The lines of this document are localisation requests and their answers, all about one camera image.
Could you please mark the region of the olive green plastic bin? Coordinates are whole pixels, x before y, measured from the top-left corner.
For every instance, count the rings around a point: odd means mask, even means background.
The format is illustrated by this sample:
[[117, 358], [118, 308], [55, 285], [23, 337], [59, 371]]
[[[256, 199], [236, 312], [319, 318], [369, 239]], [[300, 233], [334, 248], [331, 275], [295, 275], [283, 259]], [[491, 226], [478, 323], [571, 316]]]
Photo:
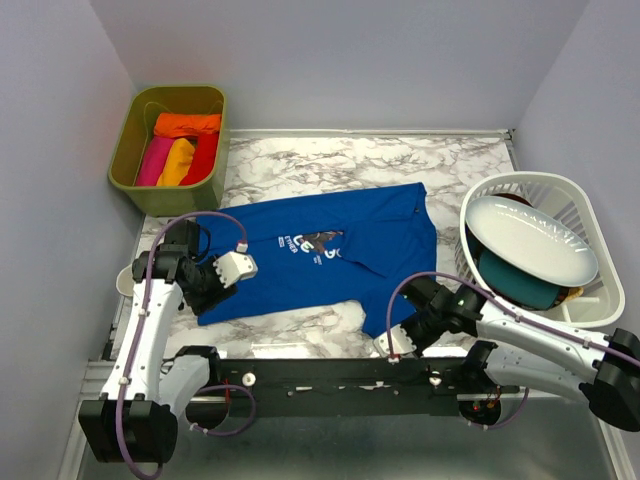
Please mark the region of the olive green plastic bin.
[[[175, 187], [136, 184], [153, 127], [162, 113], [219, 114], [221, 131], [213, 170], [201, 182]], [[176, 217], [220, 207], [228, 164], [230, 133], [224, 92], [213, 85], [161, 85], [139, 92], [132, 100], [108, 170], [111, 184], [144, 214]]]

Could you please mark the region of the teal round plate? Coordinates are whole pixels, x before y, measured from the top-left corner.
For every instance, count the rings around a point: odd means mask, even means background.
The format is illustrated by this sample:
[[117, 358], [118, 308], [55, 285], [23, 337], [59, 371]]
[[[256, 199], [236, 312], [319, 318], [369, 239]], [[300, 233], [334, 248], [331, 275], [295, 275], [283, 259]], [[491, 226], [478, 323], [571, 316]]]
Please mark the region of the teal round plate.
[[494, 292], [522, 308], [549, 310], [567, 297], [566, 288], [529, 275], [488, 250], [479, 256], [477, 269]]

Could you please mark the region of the pink rolled t shirt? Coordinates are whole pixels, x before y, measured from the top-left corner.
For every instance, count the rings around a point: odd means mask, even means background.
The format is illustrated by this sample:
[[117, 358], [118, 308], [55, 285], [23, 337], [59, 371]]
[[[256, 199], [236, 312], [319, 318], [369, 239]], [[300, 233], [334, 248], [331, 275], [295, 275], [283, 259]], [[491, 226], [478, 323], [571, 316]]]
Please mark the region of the pink rolled t shirt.
[[135, 182], [136, 187], [151, 187], [157, 184], [173, 143], [174, 139], [171, 138], [153, 137], [143, 155]]

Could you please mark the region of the yellow rolled t shirt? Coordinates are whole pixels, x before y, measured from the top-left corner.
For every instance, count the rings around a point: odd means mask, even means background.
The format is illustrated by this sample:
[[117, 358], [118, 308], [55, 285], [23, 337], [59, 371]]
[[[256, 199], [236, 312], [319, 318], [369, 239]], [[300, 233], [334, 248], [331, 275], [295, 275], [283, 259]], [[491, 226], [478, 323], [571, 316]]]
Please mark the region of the yellow rolled t shirt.
[[179, 186], [192, 165], [194, 153], [195, 147], [188, 139], [176, 139], [169, 150], [156, 185], [158, 187]]

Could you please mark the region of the white plastic laundry basket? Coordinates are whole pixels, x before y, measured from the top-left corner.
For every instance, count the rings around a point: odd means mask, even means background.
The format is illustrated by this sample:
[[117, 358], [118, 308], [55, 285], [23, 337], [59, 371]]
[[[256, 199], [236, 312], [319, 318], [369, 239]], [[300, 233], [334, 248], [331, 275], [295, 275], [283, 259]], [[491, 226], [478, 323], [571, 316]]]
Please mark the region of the white plastic laundry basket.
[[616, 322], [625, 308], [625, 293], [597, 216], [586, 192], [561, 175], [535, 171], [499, 173], [471, 187], [460, 209], [459, 237], [455, 247], [458, 275], [473, 279], [482, 287], [487, 286], [469, 250], [464, 220], [472, 200], [500, 193], [514, 194], [568, 227], [591, 247], [597, 258], [598, 274], [583, 287], [582, 295], [541, 314], [584, 329], [597, 329]]

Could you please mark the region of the aluminium frame rail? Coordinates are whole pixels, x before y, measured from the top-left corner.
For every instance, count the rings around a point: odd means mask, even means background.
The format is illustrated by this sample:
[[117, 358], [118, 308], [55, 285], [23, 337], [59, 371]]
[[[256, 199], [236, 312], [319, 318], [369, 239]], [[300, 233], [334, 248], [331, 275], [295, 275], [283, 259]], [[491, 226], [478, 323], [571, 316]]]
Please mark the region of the aluminium frame rail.
[[[541, 357], [517, 354], [513, 350], [498, 353], [498, 356], [497, 361], [489, 362], [486, 367], [491, 380], [506, 385], [529, 387], [579, 403], [587, 402], [586, 396], [579, 389], [579, 385], [585, 383], [585, 380], [569, 370]], [[90, 361], [82, 380], [81, 397], [97, 398], [114, 367], [114, 361]]]

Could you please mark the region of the orange rolled t shirt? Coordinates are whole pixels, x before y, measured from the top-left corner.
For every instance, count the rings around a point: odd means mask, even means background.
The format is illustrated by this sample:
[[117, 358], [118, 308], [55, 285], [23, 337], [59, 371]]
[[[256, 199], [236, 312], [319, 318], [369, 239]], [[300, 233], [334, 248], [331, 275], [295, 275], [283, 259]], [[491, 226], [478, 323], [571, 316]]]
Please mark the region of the orange rolled t shirt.
[[218, 133], [221, 124], [221, 114], [189, 115], [164, 112], [158, 116], [153, 134], [164, 138], [196, 138], [200, 135]]

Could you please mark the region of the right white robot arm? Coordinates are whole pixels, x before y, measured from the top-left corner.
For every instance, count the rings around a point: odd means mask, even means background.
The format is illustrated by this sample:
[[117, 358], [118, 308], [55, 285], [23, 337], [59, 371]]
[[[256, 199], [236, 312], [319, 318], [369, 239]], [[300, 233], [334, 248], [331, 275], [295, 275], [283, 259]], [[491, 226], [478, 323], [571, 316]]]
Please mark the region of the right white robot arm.
[[524, 361], [495, 368], [476, 357], [460, 367], [469, 390], [506, 384], [533, 388], [588, 403], [600, 420], [621, 430], [639, 429], [639, 339], [621, 328], [611, 335], [562, 326], [527, 313], [477, 284], [460, 279], [451, 292], [438, 283], [438, 272], [419, 272], [394, 290], [415, 308], [402, 330], [415, 345], [429, 346], [445, 332], [503, 342], [540, 364], [528, 375]]

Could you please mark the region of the dark brown bowl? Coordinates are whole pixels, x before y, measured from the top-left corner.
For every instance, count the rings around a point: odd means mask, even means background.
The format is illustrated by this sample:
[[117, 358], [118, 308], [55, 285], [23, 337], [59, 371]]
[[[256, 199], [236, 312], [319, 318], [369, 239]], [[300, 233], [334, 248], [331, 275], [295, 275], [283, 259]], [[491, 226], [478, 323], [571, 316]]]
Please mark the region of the dark brown bowl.
[[512, 193], [501, 192], [501, 193], [494, 194], [494, 196], [500, 197], [500, 198], [509, 199], [509, 200], [518, 202], [520, 204], [524, 204], [526, 206], [532, 207], [532, 204], [528, 200], [526, 200], [525, 198], [523, 198], [521, 196], [512, 194]]

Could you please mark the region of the white round plate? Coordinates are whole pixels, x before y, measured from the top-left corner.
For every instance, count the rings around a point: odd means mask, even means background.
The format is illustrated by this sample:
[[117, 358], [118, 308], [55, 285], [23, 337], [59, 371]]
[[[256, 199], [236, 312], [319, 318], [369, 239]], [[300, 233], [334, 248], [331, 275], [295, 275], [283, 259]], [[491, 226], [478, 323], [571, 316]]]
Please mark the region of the white round plate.
[[576, 233], [510, 198], [492, 195], [470, 201], [464, 224], [490, 252], [545, 282], [582, 287], [599, 272], [596, 254]]

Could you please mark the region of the red rolled t shirt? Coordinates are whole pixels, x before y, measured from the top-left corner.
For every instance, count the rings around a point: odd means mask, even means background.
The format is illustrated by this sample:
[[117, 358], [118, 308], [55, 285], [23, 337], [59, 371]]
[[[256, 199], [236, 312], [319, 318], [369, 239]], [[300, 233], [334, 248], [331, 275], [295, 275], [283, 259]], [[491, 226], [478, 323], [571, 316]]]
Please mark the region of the red rolled t shirt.
[[192, 163], [180, 186], [200, 183], [209, 176], [215, 166], [218, 143], [218, 132], [198, 136]]

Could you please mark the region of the blue printed t shirt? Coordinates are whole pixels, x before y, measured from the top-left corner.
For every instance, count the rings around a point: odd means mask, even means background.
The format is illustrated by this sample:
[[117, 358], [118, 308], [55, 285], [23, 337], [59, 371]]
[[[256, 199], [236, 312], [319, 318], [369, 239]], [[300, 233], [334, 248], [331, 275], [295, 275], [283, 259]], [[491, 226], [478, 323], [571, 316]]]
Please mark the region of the blue printed t shirt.
[[294, 309], [358, 302], [371, 337], [410, 316], [391, 296], [406, 277], [433, 271], [437, 232], [423, 184], [301, 196], [200, 216], [202, 247], [227, 253], [247, 232], [258, 272], [237, 294], [199, 315], [201, 326]]

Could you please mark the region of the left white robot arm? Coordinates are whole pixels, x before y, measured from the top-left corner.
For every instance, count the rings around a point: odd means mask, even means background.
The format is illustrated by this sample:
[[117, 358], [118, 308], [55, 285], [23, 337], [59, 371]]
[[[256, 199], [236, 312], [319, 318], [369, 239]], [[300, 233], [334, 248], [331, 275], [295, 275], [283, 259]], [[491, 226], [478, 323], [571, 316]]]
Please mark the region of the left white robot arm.
[[97, 398], [82, 401], [78, 421], [97, 461], [123, 463], [139, 478], [142, 463], [173, 456], [178, 420], [198, 394], [229, 394], [212, 346], [187, 346], [163, 368], [170, 324], [181, 306], [205, 313], [229, 299], [257, 265], [242, 231], [227, 253], [209, 258], [206, 230], [185, 214], [166, 224], [133, 263], [132, 311], [117, 359]]

